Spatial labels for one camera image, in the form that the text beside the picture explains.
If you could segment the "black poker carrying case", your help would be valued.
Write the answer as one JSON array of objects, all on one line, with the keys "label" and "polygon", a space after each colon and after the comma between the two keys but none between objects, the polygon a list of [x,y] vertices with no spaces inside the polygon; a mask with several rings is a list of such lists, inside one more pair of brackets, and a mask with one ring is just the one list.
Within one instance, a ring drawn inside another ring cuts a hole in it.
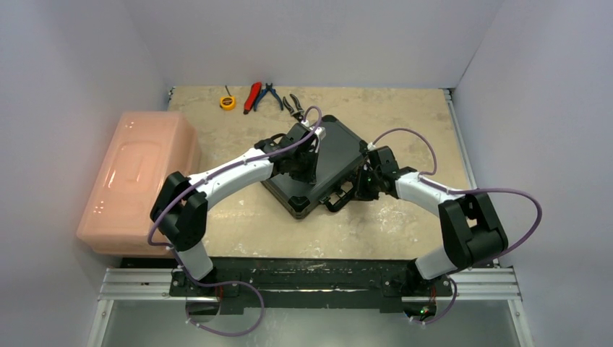
[{"label": "black poker carrying case", "polygon": [[325,136],[315,161],[315,181],[305,183],[279,174],[262,185],[274,198],[298,220],[308,216],[324,203],[336,212],[346,202],[329,203],[330,196],[341,193],[341,186],[355,177],[356,170],[364,162],[367,143],[333,115],[322,117],[320,124]]}]

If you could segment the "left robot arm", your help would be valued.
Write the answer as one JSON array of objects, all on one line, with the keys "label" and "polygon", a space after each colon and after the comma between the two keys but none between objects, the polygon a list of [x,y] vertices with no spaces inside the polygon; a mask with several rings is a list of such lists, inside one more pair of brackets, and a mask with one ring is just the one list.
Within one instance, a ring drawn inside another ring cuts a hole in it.
[{"label": "left robot arm", "polygon": [[161,232],[161,246],[170,250],[184,272],[187,285],[199,296],[215,288],[214,264],[206,251],[207,214],[219,202],[238,191],[278,174],[312,177],[321,131],[301,130],[297,135],[277,135],[260,140],[239,157],[209,171],[166,177],[150,211],[153,222],[147,242]]}]

